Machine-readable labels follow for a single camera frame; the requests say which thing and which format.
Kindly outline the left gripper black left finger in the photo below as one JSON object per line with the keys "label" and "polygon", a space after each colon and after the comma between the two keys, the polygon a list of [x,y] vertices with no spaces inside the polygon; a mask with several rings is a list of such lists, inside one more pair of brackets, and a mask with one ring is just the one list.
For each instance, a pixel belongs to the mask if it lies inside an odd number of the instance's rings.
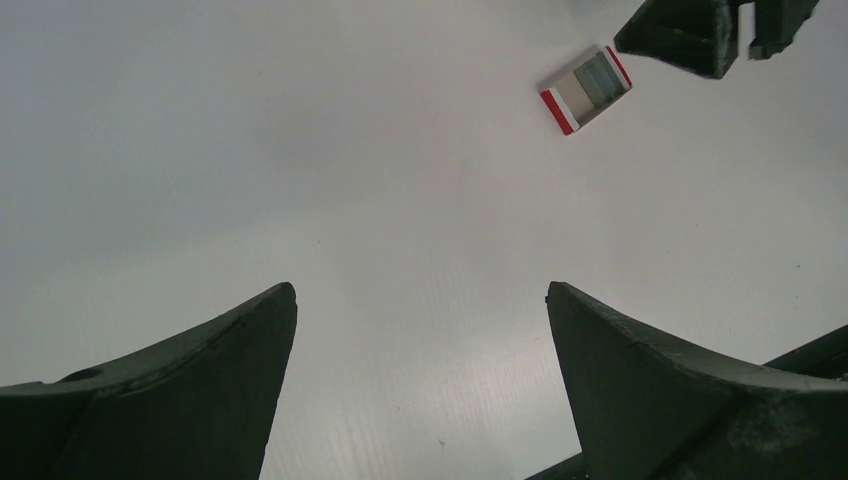
{"label": "left gripper black left finger", "polygon": [[1,390],[5,479],[256,479],[297,326],[277,284],[53,383]]}

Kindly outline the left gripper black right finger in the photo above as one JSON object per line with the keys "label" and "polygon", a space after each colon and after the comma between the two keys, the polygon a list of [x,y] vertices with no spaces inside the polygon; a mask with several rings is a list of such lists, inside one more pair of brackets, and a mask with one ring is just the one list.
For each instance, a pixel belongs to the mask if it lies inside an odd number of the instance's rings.
{"label": "left gripper black right finger", "polygon": [[565,282],[546,306],[580,442],[547,478],[846,477],[845,328],[756,365]]}

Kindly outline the staple box tray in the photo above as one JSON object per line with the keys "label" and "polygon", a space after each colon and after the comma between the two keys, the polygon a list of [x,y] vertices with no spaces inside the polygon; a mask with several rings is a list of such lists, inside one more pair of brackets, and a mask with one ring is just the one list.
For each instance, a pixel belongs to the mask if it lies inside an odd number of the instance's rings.
{"label": "staple box tray", "polygon": [[565,136],[573,135],[633,88],[615,49],[596,44],[538,85],[538,95]]}

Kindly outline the silver staple strip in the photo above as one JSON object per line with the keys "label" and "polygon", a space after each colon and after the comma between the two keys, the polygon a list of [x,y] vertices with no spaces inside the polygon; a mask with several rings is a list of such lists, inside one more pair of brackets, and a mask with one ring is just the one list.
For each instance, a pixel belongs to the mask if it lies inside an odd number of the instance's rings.
{"label": "silver staple strip", "polygon": [[606,97],[599,84],[595,81],[588,63],[583,63],[574,70],[575,77],[587,94],[595,109],[600,109],[606,103]]}
{"label": "silver staple strip", "polygon": [[589,61],[588,69],[607,102],[613,101],[626,91],[625,85],[603,52],[598,52]]}

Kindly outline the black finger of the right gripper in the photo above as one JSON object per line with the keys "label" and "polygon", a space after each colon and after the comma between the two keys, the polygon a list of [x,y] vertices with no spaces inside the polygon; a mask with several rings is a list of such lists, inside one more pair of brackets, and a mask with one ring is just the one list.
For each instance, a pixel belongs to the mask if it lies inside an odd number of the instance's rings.
{"label": "black finger of the right gripper", "polygon": [[749,45],[751,60],[768,60],[794,41],[809,20],[819,0],[755,0],[754,40]]}
{"label": "black finger of the right gripper", "polygon": [[621,53],[721,79],[738,57],[738,3],[647,0],[614,36]]}

